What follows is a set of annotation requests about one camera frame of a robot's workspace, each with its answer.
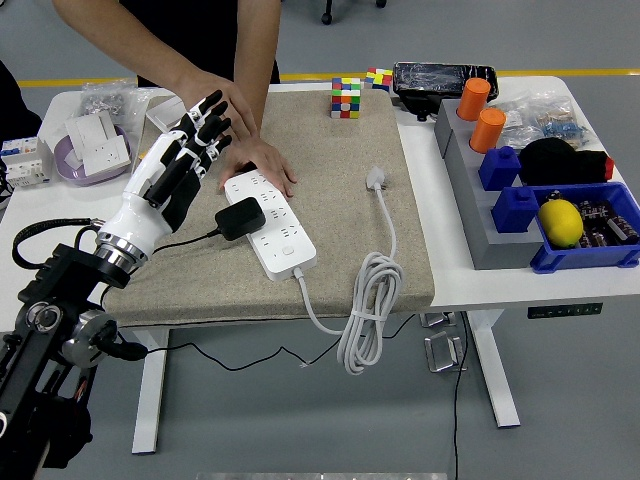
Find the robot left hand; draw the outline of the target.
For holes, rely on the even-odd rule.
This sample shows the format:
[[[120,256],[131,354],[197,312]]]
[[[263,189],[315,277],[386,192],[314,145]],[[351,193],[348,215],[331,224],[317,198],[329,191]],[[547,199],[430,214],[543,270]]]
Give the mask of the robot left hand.
[[[156,139],[127,183],[119,211],[99,230],[97,252],[119,251],[140,264],[179,229],[202,179],[231,143],[222,97],[217,90],[202,99]]]

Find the person's right hand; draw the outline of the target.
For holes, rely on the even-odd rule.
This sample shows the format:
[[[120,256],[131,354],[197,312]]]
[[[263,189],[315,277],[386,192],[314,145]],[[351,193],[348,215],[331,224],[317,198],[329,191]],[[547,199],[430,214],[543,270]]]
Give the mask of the person's right hand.
[[[248,139],[258,134],[249,103],[239,88],[223,77],[197,70],[183,76],[171,90],[177,94],[186,107],[194,107],[209,95],[220,91],[222,99],[228,103],[224,115],[231,120],[233,135],[238,140]]]

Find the person's left hand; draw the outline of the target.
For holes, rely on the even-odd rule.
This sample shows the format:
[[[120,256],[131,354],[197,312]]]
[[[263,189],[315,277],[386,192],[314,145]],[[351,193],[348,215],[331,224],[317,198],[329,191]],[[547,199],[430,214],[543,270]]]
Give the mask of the person's left hand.
[[[297,177],[288,160],[260,136],[232,142],[223,153],[223,168],[219,175],[219,188],[227,180],[252,163],[264,177],[286,198],[292,198],[292,187]]]

